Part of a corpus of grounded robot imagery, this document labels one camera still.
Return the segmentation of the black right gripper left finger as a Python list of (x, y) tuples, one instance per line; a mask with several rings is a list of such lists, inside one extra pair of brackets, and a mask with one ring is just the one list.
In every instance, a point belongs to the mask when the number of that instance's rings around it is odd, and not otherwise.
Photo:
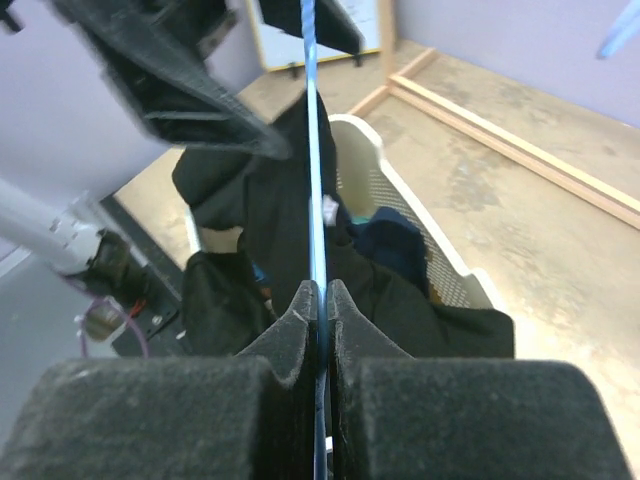
[(316, 286), (240, 354), (49, 368), (1, 455), (5, 479), (310, 479)]

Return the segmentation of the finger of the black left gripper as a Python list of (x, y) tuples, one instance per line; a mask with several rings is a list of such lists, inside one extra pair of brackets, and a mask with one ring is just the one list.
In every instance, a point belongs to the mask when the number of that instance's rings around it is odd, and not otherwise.
[(359, 55), (363, 37), (336, 0), (259, 0), (264, 23), (303, 40), (348, 55)]
[(144, 128), (173, 145), (284, 160), (287, 140), (207, 68), (234, 28), (224, 1), (55, 1)]

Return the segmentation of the teal t shirt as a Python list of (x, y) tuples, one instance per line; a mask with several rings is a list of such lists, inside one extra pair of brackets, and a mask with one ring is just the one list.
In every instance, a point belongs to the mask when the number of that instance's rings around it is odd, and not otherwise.
[(367, 224), (371, 220), (371, 217), (370, 216), (352, 215), (350, 217), (350, 220), (351, 220), (351, 223), (353, 225), (358, 226), (358, 225)]

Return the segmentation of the navy blue t shirt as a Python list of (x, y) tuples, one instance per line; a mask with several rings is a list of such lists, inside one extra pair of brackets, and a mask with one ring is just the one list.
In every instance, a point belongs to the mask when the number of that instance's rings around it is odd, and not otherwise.
[(383, 206), (364, 225), (348, 227), (356, 251), (400, 275), (429, 297), (428, 249), (421, 230), (398, 210)]

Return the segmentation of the light blue wire hanger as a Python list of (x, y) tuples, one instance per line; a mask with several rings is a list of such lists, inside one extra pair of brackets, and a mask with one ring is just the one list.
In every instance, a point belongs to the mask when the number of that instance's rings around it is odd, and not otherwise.
[(640, 1), (631, 0), (616, 18), (599, 46), (596, 58), (604, 60), (614, 55), (639, 32)]

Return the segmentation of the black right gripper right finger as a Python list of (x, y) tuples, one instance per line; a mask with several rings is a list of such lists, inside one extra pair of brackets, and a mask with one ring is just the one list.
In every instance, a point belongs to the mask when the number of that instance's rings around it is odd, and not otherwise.
[(338, 479), (628, 479), (591, 380), (556, 361), (415, 359), (328, 293)]

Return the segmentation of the black printed t shirt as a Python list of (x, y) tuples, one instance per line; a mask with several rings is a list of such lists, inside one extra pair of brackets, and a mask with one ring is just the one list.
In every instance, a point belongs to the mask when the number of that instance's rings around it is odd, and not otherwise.
[[(276, 311), (310, 278), (308, 109), (299, 98), (273, 123), (290, 145), (285, 160), (243, 152), (186, 149), (173, 183), (196, 223), (238, 227), (242, 247), (266, 275)], [(327, 276), (343, 282), (359, 311), (415, 357), (511, 358), (512, 319), (495, 309), (437, 305), (392, 270), (360, 255), (340, 207), (325, 230)]]

